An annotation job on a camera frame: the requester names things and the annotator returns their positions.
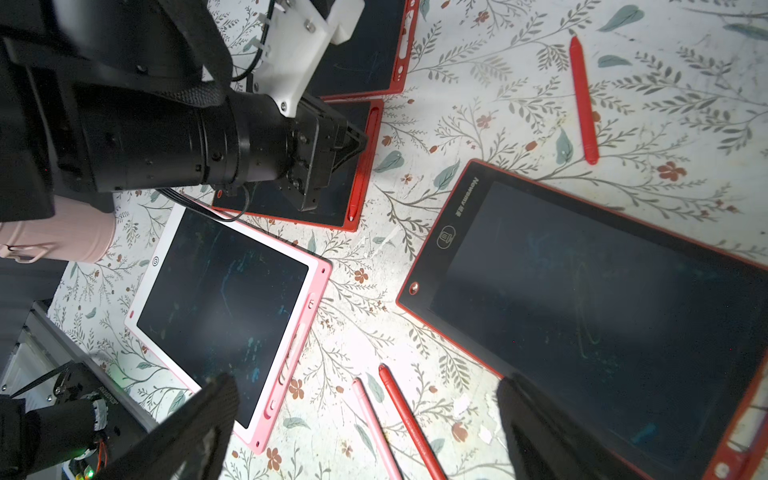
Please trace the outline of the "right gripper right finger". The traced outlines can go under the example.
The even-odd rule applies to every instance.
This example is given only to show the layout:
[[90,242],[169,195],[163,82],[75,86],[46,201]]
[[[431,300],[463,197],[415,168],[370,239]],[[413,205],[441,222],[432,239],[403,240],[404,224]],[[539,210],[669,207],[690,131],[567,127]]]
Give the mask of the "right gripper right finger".
[[524,377],[502,378],[496,396],[518,479],[641,477]]

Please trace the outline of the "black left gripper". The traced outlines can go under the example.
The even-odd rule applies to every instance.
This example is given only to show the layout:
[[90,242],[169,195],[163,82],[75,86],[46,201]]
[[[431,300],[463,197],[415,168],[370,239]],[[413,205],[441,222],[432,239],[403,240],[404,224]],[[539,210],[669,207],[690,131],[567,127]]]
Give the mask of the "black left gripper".
[[272,129],[259,126],[252,139],[247,175],[241,183],[225,187],[223,196],[233,197],[243,189],[249,209],[251,189],[276,182],[300,211],[316,208],[315,197],[332,173],[368,143],[362,129],[311,95],[301,98],[294,118],[281,118]]

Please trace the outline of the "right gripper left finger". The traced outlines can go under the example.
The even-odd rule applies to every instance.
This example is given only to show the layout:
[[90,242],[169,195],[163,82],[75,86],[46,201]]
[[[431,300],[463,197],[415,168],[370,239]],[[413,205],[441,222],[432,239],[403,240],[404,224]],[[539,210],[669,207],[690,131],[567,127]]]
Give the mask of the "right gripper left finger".
[[126,454],[100,479],[217,479],[239,408],[233,376],[221,374]]

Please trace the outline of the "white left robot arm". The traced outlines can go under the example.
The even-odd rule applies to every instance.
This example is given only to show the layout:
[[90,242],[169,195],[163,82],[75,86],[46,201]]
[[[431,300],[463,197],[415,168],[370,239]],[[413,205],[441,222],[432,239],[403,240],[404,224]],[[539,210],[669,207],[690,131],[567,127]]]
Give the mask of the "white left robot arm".
[[272,1],[249,66],[203,1],[1,5],[1,218],[51,218],[75,192],[276,182],[301,211],[365,132],[306,91],[360,1]]

